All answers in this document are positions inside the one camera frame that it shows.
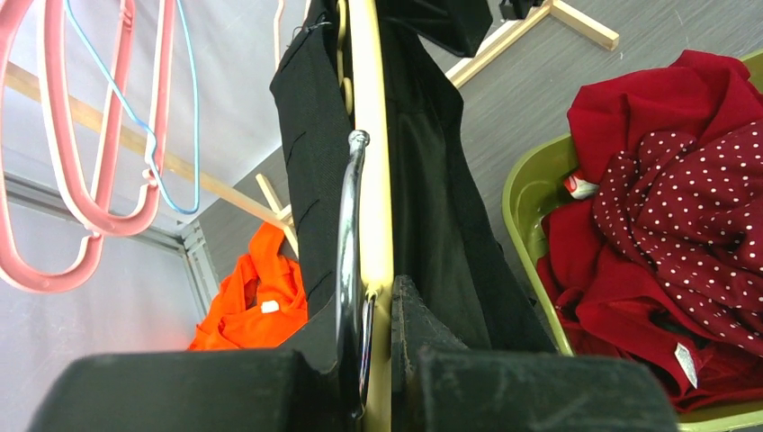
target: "blue hanger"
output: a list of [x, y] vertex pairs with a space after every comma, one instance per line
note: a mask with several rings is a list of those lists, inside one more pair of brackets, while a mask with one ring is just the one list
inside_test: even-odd
[[121, 90], [119, 89], [117, 84], [114, 82], [114, 78], [111, 72], [109, 72], [109, 69], [106, 67], [106, 65], [104, 65], [103, 60], [101, 60], [101, 57], [98, 56], [98, 53], [95, 52], [95, 48], [93, 48], [93, 44], [90, 43], [89, 39], [87, 39], [85, 32], [82, 30], [82, 27], [80, 27], [79, 22], [77, 22], [74, 16], [74, 13], [72, 12], [70, 0], [65, 0], [64, 3], [65, 3], [69, 22], [72, 24], [72, 26], [74, 27], [76, 31], [76, 34], [79, 36], [79, 39], [82, 40], [82, 42], [85, 44], [85, 47], [90, 52], [90, 55], [95, 60], [95, 64], [98, 66], [99, 69], [101, 69], [101, 73], [103, 74], [103, 77], [106, 78], [106, 80], [109, 82], [109, 86], [111, 86], [113, 92], [119, 98], [121, 102], [121, 106], [127, 112], [127, 115], [136, 124], [138, 124], [138, 126], [140, 126], [141, 129], [143, 129], [148, 134], [148, 149], [150, 150], [150, 155], [151, 155], [148, 165], [150, 166], [151, 172], [154, 174], [154, 177], [157, 180], [159, 191], [162, 193], [162, 197], [164, 198], [165, 202], [167, 203], [167, 205], [170, 206], [170, 208], [172, 208], [172, 210], [178, 213], [194, 214], [197, 211], [199, 211], [199, 204], [201, 200], [201, 182], [199, 178], [201, 176], [201, 169], [200, 169], [201, 146], [199, 145], [199, 83], [196, 79], [196, 61], [193, 58], [193, 49], [191, 47], [191, 35], [188, 32], [188, 24], [185, 22], [185, 13], [183, 12], [183, 5], [181, 4], [180, 0], [176, 0], [176, 1], [177, 1], [177, 12], [178, 14], [180, 14], [180, 21], [183, 24], [183, 32], [185, 33], [185, 45], [188, 48], [188, 58], [191, 60], [191, 80], [193, 82], [193, 194], [194, 194], [194, 201], [193, 201], [192, 209], [182, 209], [177, 204], [175, 204], [172, 198], [170, 198], [169, 192], [167, 191], [164, 181], [162, 180], [162, 176], [159, 174], [159, 168], [157, 166], [157, 163], [154, 161], [154, 156], [157, 153], [157, 135], [154, 133], [153, 130], [151, 130], [151, 128], [144, 121], [139, 119], [138, 116], [135, 114], [135, 112], [132, 110], [132, 107], [127, 102], [127, 99], [124, 97], [124, 94], [122, 94]]

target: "gray floor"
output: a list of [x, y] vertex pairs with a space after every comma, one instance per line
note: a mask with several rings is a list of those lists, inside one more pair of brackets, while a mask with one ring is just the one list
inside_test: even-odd
[[[462, 139], [496, 237], [524, 281], [501, 218], [507, 174], [528, 149], [567, 132], [566, 112], [580, 86], [628, 72], [667, 66], [682, 50], [739, 57], [763, 48], [763, 0], [568, 0], [620, 33], [615, 52], [599, 48], [549, 17], [462, 88]], [[456, 59], [431, 52], [444, 70]], [[255, 173], [263, 173], [287, 201], [280, 150], [236, 187], [265, 202]], [[230, 273], [260, 224], [223, 201], [200, 216], [218, 275]]]

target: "orange shirt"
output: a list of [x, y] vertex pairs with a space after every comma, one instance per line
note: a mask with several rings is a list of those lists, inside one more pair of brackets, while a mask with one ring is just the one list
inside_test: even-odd
[[263, 223], [220, 284], [190, 350], [278, 347], [308, 320], [299, 263], [279, 255], [283, 231]]

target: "green laundry basket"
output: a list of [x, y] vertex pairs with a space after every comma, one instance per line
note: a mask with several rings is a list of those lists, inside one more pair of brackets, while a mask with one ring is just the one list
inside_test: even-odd
[[[763, 91], [763, 49], [743, 59], [750, 82]], [[562, 182], [578, 167], [572, 137], [568, 134], [525, 154], [511, 171], [503, 190], [503, 218], [522, 266], [548, 319], [562, 354], [574, 356], [551, 300], [535, 270], [538, 258], [548, 252], [541, 219], [573, 199]], [[680, 416], [684, 431], [724, 431], [763, 425], [763, 400], [698, 409]]]

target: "polka dot garment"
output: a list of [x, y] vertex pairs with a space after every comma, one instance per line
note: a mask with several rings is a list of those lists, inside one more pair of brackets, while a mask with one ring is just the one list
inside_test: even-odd
[[710, 333], [763, 356], [763, 120], [701, 148], [656, 131], [612, 157], [593, 218]]

